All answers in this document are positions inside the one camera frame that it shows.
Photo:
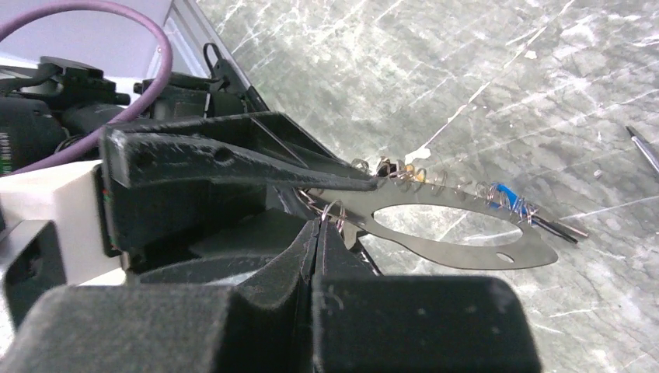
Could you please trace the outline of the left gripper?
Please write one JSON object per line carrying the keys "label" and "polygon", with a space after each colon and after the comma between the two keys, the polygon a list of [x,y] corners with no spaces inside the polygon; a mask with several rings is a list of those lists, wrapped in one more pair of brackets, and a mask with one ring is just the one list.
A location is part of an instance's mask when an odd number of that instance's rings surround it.
{"label": "left gripper", "polygon": [[269,111],[111,124],[99,150],[110,245],[136,274],[199,257],[218,233],[269,211],[285,226],[308,220],[301,189],[378,184]]}

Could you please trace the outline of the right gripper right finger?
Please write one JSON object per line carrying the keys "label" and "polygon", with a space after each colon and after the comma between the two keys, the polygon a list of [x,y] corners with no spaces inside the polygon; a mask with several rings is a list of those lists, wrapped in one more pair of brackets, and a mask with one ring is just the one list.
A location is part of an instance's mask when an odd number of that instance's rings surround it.
{"label": "right gripper right finger", "polygon": [[314,368],[317,372],[378,372],[381,284],[350,252],[331,223],[321,223],[314,273]]}

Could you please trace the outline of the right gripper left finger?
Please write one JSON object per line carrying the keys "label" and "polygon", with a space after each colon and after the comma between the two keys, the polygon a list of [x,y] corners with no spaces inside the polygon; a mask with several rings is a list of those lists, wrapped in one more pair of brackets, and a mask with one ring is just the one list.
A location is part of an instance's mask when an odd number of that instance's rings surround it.
{"label": "right gripper left finger", "polygon": [[311,282],[319,220],[233,288],[226,319],[228,372],[312,372]]}

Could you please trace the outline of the metal key organizer plate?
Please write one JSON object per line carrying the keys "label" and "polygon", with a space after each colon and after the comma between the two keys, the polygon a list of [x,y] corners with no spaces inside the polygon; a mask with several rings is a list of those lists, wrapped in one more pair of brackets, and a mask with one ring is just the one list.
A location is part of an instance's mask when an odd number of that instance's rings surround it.
{"label": "metal key organizer plate", "polygon": [[303,189],[310,208],[343,229],[347,246],[368,234],[411,253],[460,270],[524,270],[555,263],[558,254],[537,228],[486,200],[490,182],[453,184],[445,171],[426,183],[407,180],[405,163],[383,158],[374,170],[360,159],[358,170],[373,176],[373,191]]}

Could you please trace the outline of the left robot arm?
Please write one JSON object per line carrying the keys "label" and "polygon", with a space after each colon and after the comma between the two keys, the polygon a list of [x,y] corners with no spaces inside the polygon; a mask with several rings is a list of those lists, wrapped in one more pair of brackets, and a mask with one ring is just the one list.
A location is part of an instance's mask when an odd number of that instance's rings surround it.
{"label": "left robot arm", "polygon": [[93,170],[103,250],[135,274],[223,253],[285,247],[309,219],[301,191],[373,191],[375,179],[338,159],[290,117],[268,108],[217,44],[210,76],[172,73],[134,120],[113,123],[131,99],[103,71],[42,57],[5,66],[3,143],[25,166],[73,149]]}

